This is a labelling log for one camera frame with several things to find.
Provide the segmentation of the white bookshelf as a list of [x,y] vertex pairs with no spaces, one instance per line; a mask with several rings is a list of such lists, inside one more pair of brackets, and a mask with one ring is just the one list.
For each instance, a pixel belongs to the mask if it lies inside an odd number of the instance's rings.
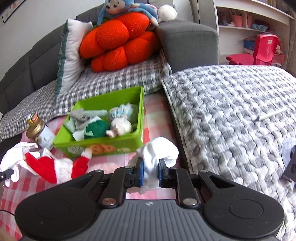
[[262,33],[279,37],[281,52],[288,56],[290,23],[294,18],[274,6],[261,1],[213,1],[219,34],[219,64],[227,64],[226,57],[243,53],[243,40]]

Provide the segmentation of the grey cloth rag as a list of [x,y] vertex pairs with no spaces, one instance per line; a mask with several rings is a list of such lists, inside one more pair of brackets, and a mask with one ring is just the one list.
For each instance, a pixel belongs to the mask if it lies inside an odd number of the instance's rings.
[[75,141],[84,140],[86,128],[107,116],[107,110],[85,110],[83,108],[70,111],[69,120],[64,126],[74,137]]

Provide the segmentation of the glass jar gold lid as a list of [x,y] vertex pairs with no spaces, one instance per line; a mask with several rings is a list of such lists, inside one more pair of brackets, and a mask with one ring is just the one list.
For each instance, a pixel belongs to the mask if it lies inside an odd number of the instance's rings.
[[34,140],[40,147],[48,150],[53,149],[55,134],[47,127],[44,121],[40,118],[27,120],[29,127],[26,136]]

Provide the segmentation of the pink checked cloth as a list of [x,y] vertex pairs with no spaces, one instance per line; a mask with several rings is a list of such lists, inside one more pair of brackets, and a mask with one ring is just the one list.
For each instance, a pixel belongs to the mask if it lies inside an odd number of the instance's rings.
[[[167,99],[161,93],[154,93],[144,97],[144,143],[159,136],[177,144],[173,122]],[[89,170],[102,169],[105,173],[112,173],[116,168],[126,166],[134,153],[120,152],[118,155],[96,156],[89,161]],[[53,185],[28,170],[19,167],[18,182],[11,182],[9,187],[1,183],[1,231],[7,232],[12,239],[21,238],[13,214],[17,205],[25,198],[51,188]]]

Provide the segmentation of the green plastic bin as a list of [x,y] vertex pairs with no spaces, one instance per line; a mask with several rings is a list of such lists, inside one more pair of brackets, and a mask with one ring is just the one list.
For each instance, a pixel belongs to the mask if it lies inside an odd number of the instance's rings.
[[100,137],[76,141],[65,126],[61,126],[54,139],[54,147],[60,149],[68,157],[76,157],[83,149],[89,147],[94,156],[113,155],[119,153],[135,152],[143,146],[144,141],[144,88],[141,86],[118,90],[75,103],[73,110],[107,110],[116,108],[121,104],[134,104],[138,107],[136,123],[133,132],[121,137]]

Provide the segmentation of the grey sofa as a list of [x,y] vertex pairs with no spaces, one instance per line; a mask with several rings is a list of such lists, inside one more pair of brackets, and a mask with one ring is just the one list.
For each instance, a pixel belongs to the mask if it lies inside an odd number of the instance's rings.
[[[148,30],[143,13],[126,13],[83,35],[75,50],[70,76],[76,81],[83,61],[94,72],[117,72],[143,63],[162,48],[174,72],[218,63],[218,33],[193,22],[171,20]],[[1,80],[1,112],[8,113],[25,97],[57,79],[62,29],[56,28],[24,54]]]

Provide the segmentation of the grey checked quilted sofa cover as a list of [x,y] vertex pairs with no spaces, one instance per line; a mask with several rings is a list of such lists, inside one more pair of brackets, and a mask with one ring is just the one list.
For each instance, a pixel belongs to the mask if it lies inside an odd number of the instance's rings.
[[37,113],[48,122],[68,114],[77,101],[100,94],[135,86],[142,86],[146,94],[153,93],[170,74],[171,67],[161,52],[159,56],[114,72],[96,73],[87,67],[70,90],[56,97],[56,80],[46,80],[35,87],[29,68],[22,72],[13,68],[1,80],[1,141],[25,131],[29,114]]

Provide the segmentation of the white round plush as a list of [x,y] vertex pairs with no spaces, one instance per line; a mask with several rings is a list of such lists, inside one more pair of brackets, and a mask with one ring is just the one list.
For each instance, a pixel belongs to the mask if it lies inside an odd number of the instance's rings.
[[165,4],[158,8],[158,22],[168,22],[177,18],[177,11],[172,6]]

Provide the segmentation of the santa plush doll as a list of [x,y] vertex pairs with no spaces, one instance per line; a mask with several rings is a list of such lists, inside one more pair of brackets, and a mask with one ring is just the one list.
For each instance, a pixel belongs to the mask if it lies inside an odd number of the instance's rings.
[[86,148],[81,156],[72,161],[68,158],[58,159],[54,156],[37,156],[33,148],[36,143],[20,142],[9,149],[1,160],[1,173],[11,169],[14,173],[5,180],[5,185],[18,182],[20,177],[19,166],[34,175],[39,175],[51,184],[62,184],[84,175],[88,169],[88,162],[92,158],[92,149]]

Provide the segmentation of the red plastic kids chair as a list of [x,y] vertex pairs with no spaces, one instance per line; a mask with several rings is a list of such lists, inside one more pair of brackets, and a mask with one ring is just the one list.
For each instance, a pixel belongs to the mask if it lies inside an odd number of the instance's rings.
[[278,45],[276,35],[258,35],[253,55],[234,54],[226,57],[230,65],[265,65],[270,66]]

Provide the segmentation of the grey quilted ottoman cover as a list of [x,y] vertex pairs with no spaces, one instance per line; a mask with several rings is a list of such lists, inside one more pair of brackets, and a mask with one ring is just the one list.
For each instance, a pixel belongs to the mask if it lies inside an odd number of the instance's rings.
[[[283,207],[279,240],[295,240],[295,185],[284,180],[281,146],[295,137],[295,78],[274,66],[211,65],[162,81],[189,171],[207,169]],[[262,121],[261,114],[288,107]]]

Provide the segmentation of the white sock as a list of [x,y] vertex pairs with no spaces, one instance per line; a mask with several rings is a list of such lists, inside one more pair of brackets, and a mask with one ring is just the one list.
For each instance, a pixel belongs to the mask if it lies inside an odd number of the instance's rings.
[[135,155],[129,160],[128,166],[135,166],[138,158],[144,161],[144,179],[140,188],[130,188],[128,193],[141,195],[148,191],[159,189],[158,164],[163,159],[167,167],[175,166],[179,156],[178,148],[167,138],[157,137],[137,149]]

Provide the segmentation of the teal white throw pillow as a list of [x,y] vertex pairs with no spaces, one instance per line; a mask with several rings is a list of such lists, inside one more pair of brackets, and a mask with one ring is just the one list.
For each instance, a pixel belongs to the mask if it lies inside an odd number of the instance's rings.
[[79,47],[84,37],[93,29],[92,22],[84,23],[68,19],[62,31],[59,51],[55,99],[63,96],[84,71],[84,60],[79,55]]

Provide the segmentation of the framed wall picture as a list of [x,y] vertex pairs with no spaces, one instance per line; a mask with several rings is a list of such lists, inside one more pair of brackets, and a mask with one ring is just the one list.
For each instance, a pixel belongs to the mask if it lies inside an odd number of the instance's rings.
[[7,20],[12,16],[12,14],[25,2],[25,0],[17,0],[13,1],[11,5],[9,5],[7,8],[5,8],[1,13],[1,19],[3,20],[3,23],[5,24]]

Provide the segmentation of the bunny doll blue dress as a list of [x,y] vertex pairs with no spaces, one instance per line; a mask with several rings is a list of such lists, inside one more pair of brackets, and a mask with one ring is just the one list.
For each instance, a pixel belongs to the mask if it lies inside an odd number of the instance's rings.
[[127,103],[114,107],[107,113],[110,129],[105,133],[110,138],[123,136],[133,131],[133,125],[137,123],[138,106]]

